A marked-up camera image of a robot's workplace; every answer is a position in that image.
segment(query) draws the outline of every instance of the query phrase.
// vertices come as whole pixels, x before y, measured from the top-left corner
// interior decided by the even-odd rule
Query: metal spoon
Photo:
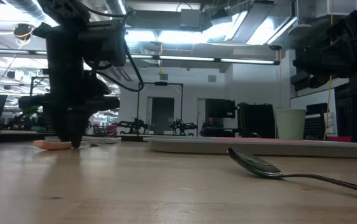
[[[342,187],[347,187],[349,189],[357,190],[356,184],[347,183],[340,180],[335,180],[328,177],[323,177],[315,174],[289,174],[283,175],[282,172],[273,166],[272,164],[262,160],[261,158],[253,155],[244,154],[241,150],[238,149],[228,149],[228,155],[235,160],[239,165],[245,167],[250,172],[257,174],[262,177],[269,179],[281,179],[286,177],[308,177],[317,180],[322,180],[329,182],[331,184],[337,184]]]

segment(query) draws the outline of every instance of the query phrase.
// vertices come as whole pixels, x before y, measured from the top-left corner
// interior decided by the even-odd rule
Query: white cup
[[[303,139],[305,112],[293,109],[276,110],[279,139]]]

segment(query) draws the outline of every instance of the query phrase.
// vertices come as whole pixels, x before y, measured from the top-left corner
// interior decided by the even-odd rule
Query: desk
[[[264,159],[357,184],[357,159]],[[8,143],[0,223],[357,223],[357,192],[260,179],[225,155],[154,152],[143,142],[57,152]]]

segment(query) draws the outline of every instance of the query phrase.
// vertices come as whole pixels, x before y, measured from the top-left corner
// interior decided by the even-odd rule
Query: yellow cable
[[[24,37],[23,42],[20,44],[20,46],[19,46],[19,48],[18,48],[19,50],[21,50],[21,49],[23,48],[23,46],[25,46],[26,39],[27,39],[27,36]]]
[[[333,6],[334,6],[334,1],[331,0],[331,7],[330,7],[330,25],[333,25]],[[325,133],[323,134],[323,140],[326,140],[326,135],[328,132],[328,121],[329,121],[329,105],[330,105],[330,93],[332,90],[332,75],[330,76],[330,81],[329,81],[329,96],[328,96],[328,108],[326,109],[326,122],[325,122]]]
[[[15,35],[15,28],[13,28],[12,31],[13,31],[15,37],[27,37],[28,35],[30,35],[30,34],[33,33],[33,30],[34,30],[34,28],[31,29],[30,32],[28,32],[28,33],[26,33],[26,34],[23,34],[23,35]]]

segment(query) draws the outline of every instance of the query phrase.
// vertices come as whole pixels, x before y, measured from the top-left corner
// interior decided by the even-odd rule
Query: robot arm
[[[91,115],[120,106],[118,98],[104,96],[110,92],[97,78],[97,70],[124,66],[124,26],[129,14],[120,20],[89,22],[89,11],[78,0],[38,2],[60,24],[51,27],[43,23],[33,32],[46,39],[50,93],[23,96],[19,107],[43,106],[60,140],[78,148]],[[83,61],[93,68],[91,72],[83,69]],[[101,61],[108,65],[99,66]]]
[[[320,85],[330,75],[339,78],[357,75],[357,10],[333,24],[326,38],[306,48],[293,65],[312,74]]]

